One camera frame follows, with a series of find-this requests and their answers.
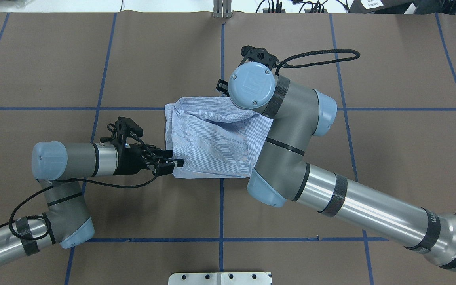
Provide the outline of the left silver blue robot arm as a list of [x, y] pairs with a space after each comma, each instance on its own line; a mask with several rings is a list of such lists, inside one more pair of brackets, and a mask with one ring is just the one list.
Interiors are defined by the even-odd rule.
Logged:
[[82, 183], [100, 185], [94, 177], [133, 175], [150, 170], [153, 177], [172, 174], [184, 165], [173, 152], [153, 145], [103, 142], [62, 144], [40, 142], [33, 148], [31, 168], [43, 195], [47, 211], [16, 218], [24, 205], [16, 207], [8, 222], [0, 226], [0, 266], [32, 256], [51, 245], [76, 247], [95, 233], [91, 213], [84, 199]]

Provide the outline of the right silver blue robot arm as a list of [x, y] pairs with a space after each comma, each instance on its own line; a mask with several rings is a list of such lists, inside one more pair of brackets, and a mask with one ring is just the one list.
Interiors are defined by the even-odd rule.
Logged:
[[273, 207], [300, 203], [456, 272], [456, 212], [411, 205], [304, 160], [311, 138], [324, 136], [335, 121], [334, 99], [256, 62], [240, 64], [216, 90], [236, 108], [272, 119], [247, 185], [254, 199]]

